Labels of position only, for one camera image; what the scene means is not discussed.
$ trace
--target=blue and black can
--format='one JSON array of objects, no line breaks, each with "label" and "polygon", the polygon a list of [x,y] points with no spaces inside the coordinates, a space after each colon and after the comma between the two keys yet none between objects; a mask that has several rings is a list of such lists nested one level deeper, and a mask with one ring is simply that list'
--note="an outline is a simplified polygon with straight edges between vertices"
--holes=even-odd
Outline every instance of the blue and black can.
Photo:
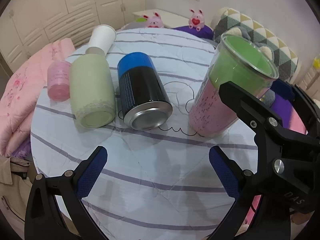
[{"label": "blue and black can", "polygon": [[151,58],[134,52],[118,64],[118,78],[124,123],[136,130],[150,130],[172,114],[167,93]]}]

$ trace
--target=white nightstand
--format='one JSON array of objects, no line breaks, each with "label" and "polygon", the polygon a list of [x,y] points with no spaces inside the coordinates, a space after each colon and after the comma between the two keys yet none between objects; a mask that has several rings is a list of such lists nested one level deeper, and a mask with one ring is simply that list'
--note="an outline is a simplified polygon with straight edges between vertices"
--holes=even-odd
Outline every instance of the white nightstand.
[{"label": "white nightstand", "polygon": [[145,11],[140,11],[140,12],[134,12],[134,16],[136,19],[142,17],[142,15],[148,15],[149,17],[153,16],[153,12],[156,11],[160,14],[161,19],[164,23],[164,27],[168,29],[176,28],[176,27],[181,27],[181,26],[186,26],[189,25],[188,18],[185,18],[183,16],[166,12],[163,10],[158,10],[158,9],[153,9],[153,10],[145,10]]}]

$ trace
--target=red heart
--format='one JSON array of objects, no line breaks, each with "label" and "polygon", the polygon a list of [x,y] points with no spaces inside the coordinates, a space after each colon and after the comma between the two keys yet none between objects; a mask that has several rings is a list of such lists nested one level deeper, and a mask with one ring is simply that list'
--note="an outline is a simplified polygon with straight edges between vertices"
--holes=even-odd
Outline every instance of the red heart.
[{"label": "red heart", "polygon": [[198,25],[198,24],[200,23],[200,20],[199,20],[199,19],[196,19],[196,18],[193,18],[193,19],[192,19],[192,23],[193,23],[194,25]]}]

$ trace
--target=pink plush toy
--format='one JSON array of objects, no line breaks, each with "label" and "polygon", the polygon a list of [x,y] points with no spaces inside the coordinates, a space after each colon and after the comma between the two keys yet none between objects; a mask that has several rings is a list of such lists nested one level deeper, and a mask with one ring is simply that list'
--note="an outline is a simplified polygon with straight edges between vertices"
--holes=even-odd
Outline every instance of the pink plush toy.
[{"label": "pink plush toy", "polygon": [[204,16],[202,10],[195,12],[193,9],[190,9],[190,11],[193,14],[189,19],[189,28],[196,28],[197,32],[199,32],[202,28],[204,28]]},{"label": "pink plush toy", "polygon": [[143,17],[147,19],[146,27],[147,28],[164,28],[163,21],[161,20],[160,14],[157,12],[153,13],[154,16],[149,17],[148,15],[144,15]]}]

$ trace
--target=geometric patterned pillow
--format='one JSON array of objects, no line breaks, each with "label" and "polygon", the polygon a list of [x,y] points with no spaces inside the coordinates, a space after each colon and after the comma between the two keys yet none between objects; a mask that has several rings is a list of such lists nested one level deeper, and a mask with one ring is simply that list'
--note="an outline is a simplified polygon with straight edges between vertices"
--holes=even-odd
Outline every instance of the geometric patterned pillow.
[{"label": "geometric patterned pillow", "polygon": [[298,56],[280,38],[249,16],[232,8],[226,9],[213,30],[213,40],[219,43],[221,34],[235,26],[245,28],[253,43],[267,44],[273,50],[279,78],[289,82],[297,69]]}]

